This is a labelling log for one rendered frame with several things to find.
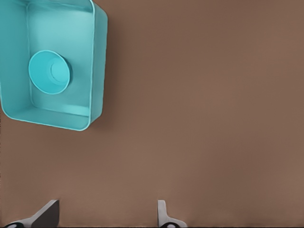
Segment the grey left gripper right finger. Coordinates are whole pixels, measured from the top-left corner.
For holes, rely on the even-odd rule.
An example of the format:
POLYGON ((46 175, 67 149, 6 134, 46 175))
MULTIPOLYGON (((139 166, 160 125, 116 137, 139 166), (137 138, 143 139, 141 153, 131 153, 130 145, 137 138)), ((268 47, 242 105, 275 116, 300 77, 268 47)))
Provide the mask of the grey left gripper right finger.
POLYGON ((158 209, 158 227, 159 228, 187 228, 188 225, 181 220, 172 218, 167 213, 165 200, 159 199, 157 201, 158 209))

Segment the turquoise plastic box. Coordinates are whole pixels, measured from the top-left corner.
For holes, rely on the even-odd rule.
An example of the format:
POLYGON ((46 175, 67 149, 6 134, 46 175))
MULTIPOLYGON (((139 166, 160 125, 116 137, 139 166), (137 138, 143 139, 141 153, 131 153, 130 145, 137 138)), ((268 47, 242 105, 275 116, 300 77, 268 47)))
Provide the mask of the turquoise plastic box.
POLYGON ((83 131, 103 110, 108 17, 93 0, 0 0, 0 103, 11 119, 83 131), (52 50, 69 62, 66 90, 48 95, 30 58, 52 50))

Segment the turquoise cup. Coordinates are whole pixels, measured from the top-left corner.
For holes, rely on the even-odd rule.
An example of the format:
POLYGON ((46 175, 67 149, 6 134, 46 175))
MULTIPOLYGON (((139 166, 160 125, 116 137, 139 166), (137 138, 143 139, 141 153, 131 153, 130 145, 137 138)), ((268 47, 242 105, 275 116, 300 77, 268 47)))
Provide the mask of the turquoise cup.
POLYGON ((36 52, 29 60, 28 73, 33 85, 48 95, 62 93, 72 77, 69 62, 52 50, 36 52))

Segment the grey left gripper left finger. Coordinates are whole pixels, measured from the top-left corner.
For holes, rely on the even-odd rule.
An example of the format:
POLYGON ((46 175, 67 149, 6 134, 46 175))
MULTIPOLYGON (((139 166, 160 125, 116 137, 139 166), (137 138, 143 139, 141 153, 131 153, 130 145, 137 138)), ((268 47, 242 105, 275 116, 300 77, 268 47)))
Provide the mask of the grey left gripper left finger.
POLYGON ((53 199, 33 216, 13 221, 4 228, 57 228, 59 224, 59 200, 53 199))

